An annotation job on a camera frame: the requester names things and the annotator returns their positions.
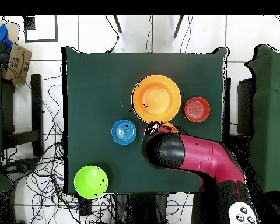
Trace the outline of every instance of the metal stand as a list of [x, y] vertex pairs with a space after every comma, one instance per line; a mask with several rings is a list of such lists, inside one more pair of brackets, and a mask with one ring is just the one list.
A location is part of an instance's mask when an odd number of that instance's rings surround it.
[[117, 26], [117, 29], [118, 29], [119, 33], [122, 33], [123, 31], [121, 31], [121, 27], [120, 27], [117, 15], [113, 15], [113, 16], [114, 16], [114, 19], [115, 19], [115, 22], [116, 22], [116, 26]]
[[2, 150], [32, 142], [34, 156], [43, 155], [41, 80], [39, 74], [31, 75], [31, 131], [12, 133], [2, 138]]
[[176, 26], [176, 29], [175, 29], [173, 38], [176, 38], [177, 33], [178, 33], [179, 30], [180, 30], [180, 25], [181, 25], [181, 22], [183, 21], [183, 17], [184, 17], [184, 15], [180, 15], [180, 18], [179, 18], [179, 20], [178, 20], [178, 23], [177, 23], [177, 26]]

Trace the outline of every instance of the table leg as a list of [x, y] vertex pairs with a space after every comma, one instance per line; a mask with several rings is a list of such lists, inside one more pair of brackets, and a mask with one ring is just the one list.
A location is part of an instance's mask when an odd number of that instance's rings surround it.
[[184, 17], [184, 15], [180, 15], [180, 18], [178, 20], [178, 23], [177, 23], [177, 26], [176, 26], [176, 29], [175, 29], [175, 32], [174, 32], [174, 36], [173, 36], [173, 38], [175, 38], [175, 39], [176, 39], [177, 33], [180, 30], [180, 25], [181, 25], [181, 22], [183, 20], [183, 17]]

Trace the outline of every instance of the white tiled floor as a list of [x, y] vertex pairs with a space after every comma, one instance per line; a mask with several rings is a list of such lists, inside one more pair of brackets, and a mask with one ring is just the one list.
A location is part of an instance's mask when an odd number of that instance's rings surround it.
[[[118, 31], [114, 18], [112, 16], [108, 16], [108, 18], [115, 30]], [[189, 20], [191, 18], [191, 38], [188, 43], [190, 35], [190, 31], [188, 31], [181, 52], [185, 52], [187, 43], [187, 52], [189, 53], [211, 53], [217, 47], [225, 46], [230, 49], [230, 55], [227, 59], [227, 75], [232, 78], [230, 122], [237, 124], [237, 84], [238, 81], [251, 77], [251, 73], [244, 66], [244, 62], [252, 59], [256, 45], [270, 44], [280, 50], [280, 17], [277, 20], [275, 15], [194, 15], [193, 17], [189, 15]], [[58, 15], [58, 42], [56, 43], [25, 43], [23, 18], [21, 16], [6, 16], [5, 19], [19, 24], [19, 44], [32, 52], [29, 74], [26, 80], [28, 84], [30, 83], [31, 74], [41, 74], [43, 79], [60, 76], [62, 46], [70, 46], [84, 53], [100, 53], [113, 47], [116, 41], [116, 34], [108, 24], [105, 16]], [[118, 15], [118, 19], [123, 31], [114, 51], [144, 53], [148, 33], [151, 29], [149, 15]], [[185, 15], [178, 36], [174, 39], [173, 34], [178, 19], [179, 15], [153, 16], [153, 52], [180, 52], [180, 45], [189, 23], [188, 16]], [[42, 23], [41, 18], [37, 16], [36, 30], [28, 31], [28, 36], [38, 37], [38, 39], [51, 39], [54, 35], [51, 30], [54, 26], [52, 20], [54, 18], [47, 16], [47, 22], [50, 23]], [[50, 29], [48, 32], [45, 31], [46, 26]], [[148, 40], [148, 52], [151, 52], [151, 34]], [[54, 114], [58, 111], [58, 106], [48, 95], [48, 89], [55, 84], [62, 84], [61, 77], [42, 80], [43, 100], [49, 105]], [[62, 104], [61, 86], [52, 87], [50, 92], [52, 97], [59, 104]], [[30, 89], [27, 85], [16, 85], [14, 122], [17, 132], [31, 129], [30, 108]], [[62, 111], [57, 114], [55, 121], [63, 129]], [[51, 116], [45, 107], [43, 123], [44, 133], [48, 133], [51, 128]], [[230, 131], [236, 134], [237, 125], [230, 125]], [[61, 136], [56, 135], [56, 139], [60, 141]], [[54, 142], [55, 135], [50, 135], [44, 143], [45, 148]], [[19, 153], [15, 155], [15, 159], [31, 157], [32, 146], [30, 143], [21, 145], [18, 148]], [[9, 149], [8, 154], [11, 154], [13, 150]], [[50, 150], [45, 157], [49, 158], [53, 157], [53, 155], [53, 150]], [[36, 189], [31, 180], [28, 184]], [[18, 220], [24, 219], [28, 222], [33, 217], [31, 203], [34, 194], [27, 187], [25, 179], [22, 179], [17, 187], [15, 200], [15, 211]], [[187, 194], [185, 193], [170, 194], [167, 206], [169, 224], [190, 224], [193, 195], [189, 195], [187, 201], [186, 196]], [[178, 207], [171, 200], [175, 200], [180, 206]], [[44, 208], [47, 222], [53, 215], [54, 208], [55, 206]], [[72, 219], [67, 209], [59, 211], [55, 217], [58, 224], [78, 224]], [[45, 219], [35, 220], [33, 224], [46, 224], [46, 221]]]

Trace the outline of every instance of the table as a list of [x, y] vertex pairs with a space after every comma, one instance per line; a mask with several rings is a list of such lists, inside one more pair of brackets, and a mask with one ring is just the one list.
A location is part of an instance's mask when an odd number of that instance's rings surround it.
[[[62, 48], [64, 86], [65, 190], [76, 193], [74, 177], [86, 165], [101, 167], [108, 175], [108, 193], [196, 192], [200, 179], [183, 171], [155, 169], [141, 155], [146, 124], [133, 112], [131, 92], [142, 78], [159, 74], [171, 78], [181, 91], [182, 102], [172, 124], [190, 135], [221, 141], [223, 58], [226, 48], [213, 54], [84, 54]], [[209, 117], [201, 123], [184, 115], [188, 99], [201, 96], [210, 105]], [[132, 121], [135, 141], [119, 145], [111, 137], [113, 124]]]

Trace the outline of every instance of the chair leg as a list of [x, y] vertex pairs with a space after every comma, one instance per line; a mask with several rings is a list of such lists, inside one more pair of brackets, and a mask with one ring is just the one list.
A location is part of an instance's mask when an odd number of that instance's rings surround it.
[[117, 29], [118, 29], [119, 33], [122, 33], [123, 31], [121, 31], [121, 27], [120, 27], [117, 15], [113, 15], [113, 16], [114, 16], [114, 19], [115, 19], [115, 22], [116, 22]]
[[184, 15], [180, 15], [180, 18], [179, 18], [179, 20], [178, 20], [178, 23], [177, 23], [177, 26], [176, 26], [176, 29], [175, 29], [173, 38], [176, 38], [177, 33], [178, 33], [179, 30], [180, 30], [180, 25], [181, 25], [181, 22], [182, 22], [182, 20], [183, 20], [183, 17], [184, 17]]

